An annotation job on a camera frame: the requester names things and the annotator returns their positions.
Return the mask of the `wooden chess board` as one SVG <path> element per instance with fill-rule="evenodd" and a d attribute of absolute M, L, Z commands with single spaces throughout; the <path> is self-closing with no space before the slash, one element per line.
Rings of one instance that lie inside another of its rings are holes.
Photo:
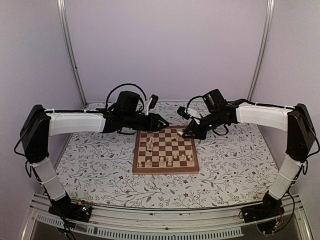
<path fill-rule="evenodd" d="M 132 172 L 134 175 L 191 175 L 200 171 L 195 141 L 189 138 L 179 138 L 176 141 L 177 131 L 183 132 L 185 126 L 169 126 L 159 131 L 138 131 L 136 133 Z M 154 137 L 152 152 L 147 151 L 147 142 L 150 135 Z M 193 164 L 188 164 L 188 155 L 192 155 Z M 167 165 L 168 156 L 172 156 L 172 166 Z M 165 158 L 165 166 L 159 166 L 160 157 Z M 147 160 L 152 161 L 152 166 L 147 167 Z"/>

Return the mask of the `light wooden king piece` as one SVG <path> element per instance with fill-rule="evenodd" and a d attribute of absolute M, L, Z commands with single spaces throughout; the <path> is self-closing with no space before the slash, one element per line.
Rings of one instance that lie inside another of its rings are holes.
<path fill-rule="evenodd" d="M 166 165 L 166 160 L 165 160 L 165 158 L 164 157 L 160 157 L 159 158 L 159 166 L 160 167 L 164 167 Z"/>

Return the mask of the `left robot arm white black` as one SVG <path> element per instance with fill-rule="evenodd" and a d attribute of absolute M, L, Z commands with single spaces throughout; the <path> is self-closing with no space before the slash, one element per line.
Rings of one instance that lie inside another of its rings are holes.
<path fill-rule="evenodd" d="M 36 104 L 25 120 L 16 143 L 22 146 L 23 151 L 19 153 L 16 147 L 13 151 L 26 158 L 48 197 L 55 202 L 55 209 L 63 217 L 70 217 L 75 211 L 74 205 L 50 160 L 49 139 L 84 132 L 121 134 L 124 128 L 157 132 L 169 126 L 160 114 L 150 111 L 157 101 L 156 95 L 143 100 L 135 92 L 122 91 L 115 103 L 96 110 L 55 110 Z"/>

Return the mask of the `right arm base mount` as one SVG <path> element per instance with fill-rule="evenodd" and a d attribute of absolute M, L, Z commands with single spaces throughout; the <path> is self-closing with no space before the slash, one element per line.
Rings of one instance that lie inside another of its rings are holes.
<path fill-rule="evenodd" d="M 282 200 L 274 199 L 267 192 L 262 203 L 243 207 L 238 216 L 245 223 L 258 222 L 257 229 L 264 235 L 274 234 L 283 220 L 285 213 Z"/>

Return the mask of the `light wooden knight piece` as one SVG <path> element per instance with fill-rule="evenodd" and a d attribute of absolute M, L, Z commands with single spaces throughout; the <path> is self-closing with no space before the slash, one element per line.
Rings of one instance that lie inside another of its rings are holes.
<path fill-rule="evenodd" d="M 146 161 L 146 166 L 147 166 L 147 167 L 151 167 L 151 166 L 152 166 L 152 161 L 151 161 L 150 159 L 148 159 L 148 160 Z"/>

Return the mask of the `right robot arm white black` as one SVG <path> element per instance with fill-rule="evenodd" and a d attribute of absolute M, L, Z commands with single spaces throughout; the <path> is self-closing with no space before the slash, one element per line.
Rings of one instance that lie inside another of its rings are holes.
<path fill-rule="evenodd" d="M 186 120 L 191 120 L 182 133 L 183 138 L 204 140 L 207 132 L 231 124 L 254 124 L 282 130 L 287 133 L 285 158 L 277 177 L 265 194 L 266 200 L 259 206 L 262 218 L 269 218 L 278 210 L 278 203 L 292 184 L 297 180 L 302 169 L 307 169 L 307 160 L 313 155 L 311 148 L 318 144 L 308 109 L 302 103 L 295 106 L 280 106 L 267 103 L 251 102 L 241 98 L 227 101 L 218 89 L 201 96 L 207 110 L 201 116 L 189 106 L 181 106 L 177 113 Z"/>

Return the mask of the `light wooden queen piece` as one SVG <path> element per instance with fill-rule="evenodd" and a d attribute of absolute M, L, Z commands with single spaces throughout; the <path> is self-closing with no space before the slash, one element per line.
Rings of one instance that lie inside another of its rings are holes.
<path fill-rule="evenodd" d="M 171 167 L 173 165 L 173 157 L 172 156 L 167 157 L 167 165 L 169 167 Z"/>

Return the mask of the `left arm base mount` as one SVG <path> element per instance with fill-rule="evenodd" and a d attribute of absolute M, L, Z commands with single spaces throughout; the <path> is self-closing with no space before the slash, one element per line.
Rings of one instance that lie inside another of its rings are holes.
<path fill-rule="evenodd" d="M 48 212 L 50 214 L 88 223 L 92 214 L 92 203 L 85 200 L 71 201 L 68 194 L 59 200 L 53 200 L 49 196 L 50 207 Z"/>

